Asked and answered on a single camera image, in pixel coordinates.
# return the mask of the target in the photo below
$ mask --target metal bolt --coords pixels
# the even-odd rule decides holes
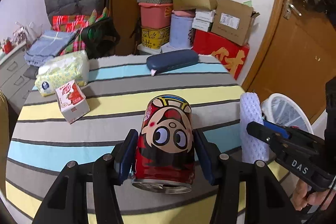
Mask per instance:
[[[110,153],[105,154],[105,155],[103,156],[103,160],[110,160],[110,159],[112,159],[112,155],[111,155]]]
[[[229,157],[228,154],[222,153],[222,154],[219,155],[219,158],[221,160],[228,160],[230,157]]]
[[[258,167],[264,167],[264,166],[265,166],[265,163],[264,163],[262,160],[257,160],[256,165],[257,165]]]
[[[67,167],[69,168],[74,167],[75,165],[76,165],[76,162],[74,160],[67,163]]]

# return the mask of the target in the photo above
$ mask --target red gift box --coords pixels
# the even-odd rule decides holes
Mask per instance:
[[[199,54],[215,56],[237,80],[250,50],[211,32],[196,30],[193,50]]]

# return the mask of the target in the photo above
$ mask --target yellow tissue packaging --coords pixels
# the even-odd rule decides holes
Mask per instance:
[[[71,52],[48,60],[39,68],[35,86],[42,96],[55,93],[55,89],[76,80],[79,86],[89,80],[89,60],[85,51]]]

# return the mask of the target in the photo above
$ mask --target human hand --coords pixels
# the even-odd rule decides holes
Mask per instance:
[[[321,205],[325,197],[327,196],[329,189],[325,190],[324,192],[315,192],[312,193],[306,198],[308,192],[308,185],[303,180],[299,180],[296,184],[296,188],[293,192],[293,196],[291,198],[291,202],[297,211],[301,211],[304,207],[308,204],[313,206]],[[321,207],[321,210],[326,210],[331,203],[332,199],[335,196],[336,191],[332,190],[331,194]]]

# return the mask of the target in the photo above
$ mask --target blue cylindrical container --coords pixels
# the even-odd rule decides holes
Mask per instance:
[[[171,15],[169,44],[177,49],[190,48],[194,42],[193,17]]]

